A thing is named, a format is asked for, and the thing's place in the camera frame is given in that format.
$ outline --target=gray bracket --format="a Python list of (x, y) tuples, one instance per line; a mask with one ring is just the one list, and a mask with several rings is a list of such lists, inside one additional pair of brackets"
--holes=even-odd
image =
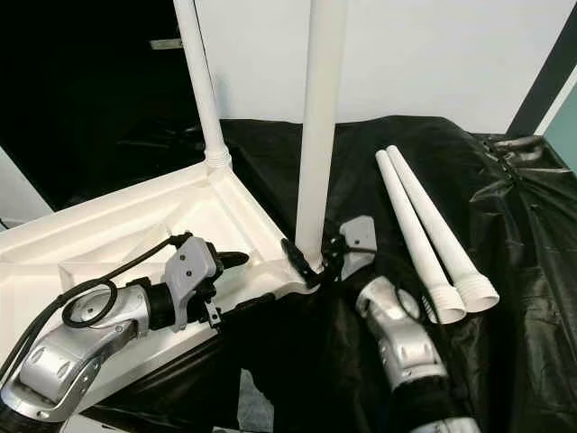
[(206, 278), (214, 277), (215, 274), (215, 260), (208, 251), (205, 240), (200, 237), (189, 237), (169, 258), (165, 267), (164, 281), (169, 286), (174, 305), (175, 322), (172, 327), (174, 332), (187, 327), (187, 304), (195, 294), (198, 284)]
[[(365, 248), (372, 251), (377, 250), (377, 238), (375, 235), (375, 223), (372, 216), (361, 215), (344, 223), (339, 229), (347, 245), (356, 248)], [(362, 267), (374, 261), (373, 253), (348, 253), (344, 256), (343, 270), (341, 278), (353, 275)]]

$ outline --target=black plastic sheet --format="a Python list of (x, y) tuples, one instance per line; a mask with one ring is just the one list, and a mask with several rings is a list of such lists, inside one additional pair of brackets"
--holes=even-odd
[[(228, 121), (224, 135), (238, 176), (293, 234), (301, 126)], [(378, 149), (397, 145), (501, 296), (497, 307), (446, 327), (444, 355), (481, 430), (577, 431), (577, 179), (544, 140), (496, 144), (505, 138), (435, 117), (339, 125), (328, 226), (374, 217), (376, 271), (418, 294), (374, 160)], [(274, 404), (275, 431), (387, 431), (386, 381), (350, 290), (289, 295), (246, 315), (88, 415), (128, 429), (132, 419), (133, 431), (234, 427), (243, 367)], [(154, 403), (159, 395), (162, 404)]]

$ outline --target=white pole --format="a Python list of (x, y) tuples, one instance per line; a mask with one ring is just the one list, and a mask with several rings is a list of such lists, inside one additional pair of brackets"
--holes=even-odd
[(206, 164), (215, 169), (230, 166), (231, 155), (224, 144), (223, 131), (220, 128), (194, 0), (174, 0), (174, 10), (179, 22), (182, 47), (187, 57), (188, 73), (205, 136)]
[(312, 0), (307, 92), (300, 153), (296, 245), (313, 268), (321, 263), (326, 194), (341, 81), (347, 0)]
[(489, 279), (477, 271), (397, 147), (389, 146), (387, 154), (467, 311), (478, 312), (493, 307), (499, 302), (499, 294)]
[[(417, 214), (408, 200), (395, 169), (390, 163), (389, 156), (385, 151), (378, 151), (376, 157), (408, 252), (418, 276), (435, 303), (441, 322), (453, 323), (461, 320), (467, 314), (463, 301), (444, 275), (443, 268), (436, 259), (433, 247), (426, 238), (425, 231), (418, 221)], [(427, 303), (426, 312), (429, 319), (435, 322), (435, 314)]]

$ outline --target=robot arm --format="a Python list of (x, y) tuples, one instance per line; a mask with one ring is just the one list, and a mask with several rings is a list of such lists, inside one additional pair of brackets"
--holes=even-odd
[[(221, 314), (212, 302), (213, 282), (225, 267), (247, 261), (246, 254), (219, 254), (212, 244), (189, 236), (167, 261), (164, 282), (152, 285), (141, 278), (129, 283), (90, 327), (83, 324), (103, 311), (111, 291), (96, 287), (72, 300), (64, 309), (65, 323), (36, 342), (2, 387), (4, 413), (12, 413), (3, 417), (0, 410), (0, 426), (23, 421), (23, 431), (47, 423), (56, 428), (74, 413), (106, 359), (151, 329), (178, 332), (195, 320), (218, 328)], [(8, 431), (22, 431), (22, 426)]]
[(361, 291), (355, 307), (377, 340), (389, 379), (391, 431), (480, 433), (450, 393), (447, 371), (433, 341), (413, 319), (419, 314), (415, 300), (403, 290), (397, 295), (389, 280), (377, 277)]

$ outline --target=white furniture part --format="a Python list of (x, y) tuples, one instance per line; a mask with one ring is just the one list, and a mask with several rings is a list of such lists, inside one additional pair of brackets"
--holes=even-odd
[(313, 269), (319, 267), (322, 259), (321, 242), (341, 83), (346, 9), (347, 0), (315, 0), (310, 6), (295, 244)]
[[(385, 151), (378, 151), (376, 157), (413, 265), (431, 295), (441, 322), (453, 323), (461, 320), (467, 314), (463, 301), (444, 275), (389, 156)], [(432, 322), (436, 322), (435, 313), (428, 303), (426, 313)]]
[(489, 279), (482, 275), (463, 250), (451, 227), (444, 221), (433, 200), (410, 169), (396, 146), (387, 148), (387, 155), (397, 172), (400, 182), (415, 208), (431, 242), (453, 280), (454, 287), (467, 308), (476, 313), (490, 309), (499, 302), (499, 294)]
[[(215, 111), (194, 4), (175, 0), (179, 27), (206, 137), (206, 160), (101, 198), (70, 207), (0, 234), (0, 360), (30, 321), (61, 292), (103, 275), (169, 235), (187, 230), (219, 251), (241, 251), (251, 260), (216, 282), (223, 310), (272, 292), (310, 293), (292, 269), (285, 237), (236, 178)], [(160, 282), (169, 247), (115, 279), (122, 287), (140, 276)], [(43, 332), (60, 323), (54, 316)], [(81, 411), (215, 335), (207, 323), (185, 331), (151, 331), (102, 367), (78, 407)]]

